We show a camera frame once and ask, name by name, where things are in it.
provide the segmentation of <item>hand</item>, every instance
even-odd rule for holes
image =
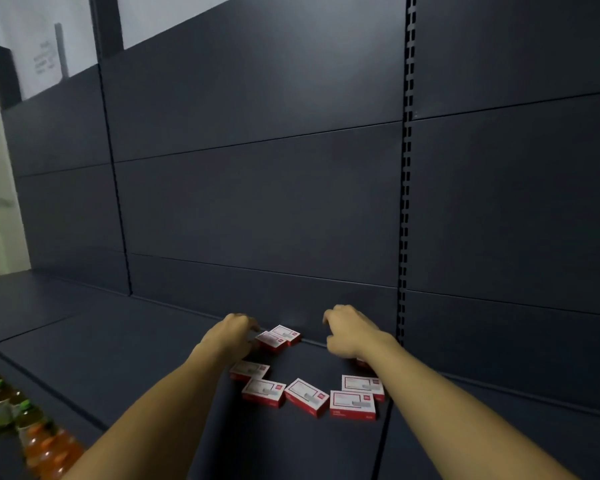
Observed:
[[[202,337],[201,346],[210,346],[222,355],[227,364],[247,357],[253,344],[247,340],[249,330],[259,331],[254,318],[244,314],[229,314]]]
[[[333,334],[327,337],[329,352],[343,358],[364,358],[365,343],[379,332],[375,323],[351,305],[327,310],[322,323],[328,323]]]

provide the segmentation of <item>person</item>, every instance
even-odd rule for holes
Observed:
[[[366,361],[442,478],[574,479],[567,469],[469,393],[410,355],[352,306],[324,313],[329,352]],[[251,350],[253,318],[216,323],[189,358],[126,411],[64,477],[184,479],[220,375]]]

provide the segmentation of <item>person's left arm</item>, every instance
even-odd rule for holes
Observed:
[[[138,399],[69,470],[65,480],[184,479],[224,369],[251,350],[258,324],[231,314],[184,364]]]

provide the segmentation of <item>white box top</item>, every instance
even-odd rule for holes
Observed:
[[[285,326],[282,325],[278,325],[275,328],[271,329],[272,333],[275,333],[276,335],[279,335],[280,337],[289,340],[289,342],[293,339],[296,339],[300,336],[300,332],[295,331],[295,330],[291,330],[290,328],[287,328]]]
[[[278,335],[271,333],[269,331],[263,331],[256,337],[257,340],[264,342],[266,345],[270,347],[278,348],[283,345],[287,345],[286,339],[279,337]]]
[[[320,409],[329,398],[326,392],[316,389],[302,379],[293,381],[291,385],[287,387],[287,392],[315,410]]]
[[[378,378],[342,376],[342,390],[353,392],[371,392],[372,394],[384,395],[384,386]]]
[[[370,392],[331,391],[329,407],[346,411],[376,412],[374,397]]]
[[[262,379],[267,371],[269,370],[268,365],[263,363],[247,362],[241,360],[237,362],[229,372],[240,374],[241,376],[254,377],[256,379]]]
[[[242,389],[242,392],[277,401],[282,396],[282,393],[284,393],[286,386],[286,384],[266,381],[264,379],[250,379],[244,389]]]

